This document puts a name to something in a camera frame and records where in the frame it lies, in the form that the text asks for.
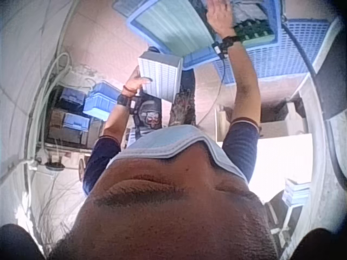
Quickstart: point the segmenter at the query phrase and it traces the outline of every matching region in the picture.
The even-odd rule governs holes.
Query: face mask
[[[191,145],[203,141],[214,162],[224,170],[233,173],[247,183],[246,177],[227,157],[222,148],[194,126],[183,125],[163,128],[151,132],[115,156],[107,168],[116,160],[129,158],[170,159]]]

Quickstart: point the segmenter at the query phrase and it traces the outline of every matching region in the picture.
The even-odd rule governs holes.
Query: red bracelet
[[[130,89],[128,89],[127,87],[125,87],[125,85],[123,86],[123,88],[124,88],[126,91],[130,92],[130,93],[137,94],[137,91],[136,91],[136,90],[130,90]]]

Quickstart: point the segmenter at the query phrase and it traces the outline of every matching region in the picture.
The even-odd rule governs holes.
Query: stack of paper
[[[146,51],[138,58],[141,77],[148,77],[151,83],[143,85],[149,95],[174,102],[181,86],[181,57]]]
[[[288,205],[304,205],[310,195],[311,183],[297,184],[286,179],[286,188],[282,200]]]

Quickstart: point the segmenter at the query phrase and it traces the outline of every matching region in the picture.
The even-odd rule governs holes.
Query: wall
[[[24,157],[28,116],[43,75],[56,51],[73,0],[1,1],[0,177]],[[0,189],[0,224],[16,223],[24,191],[19,167]]]

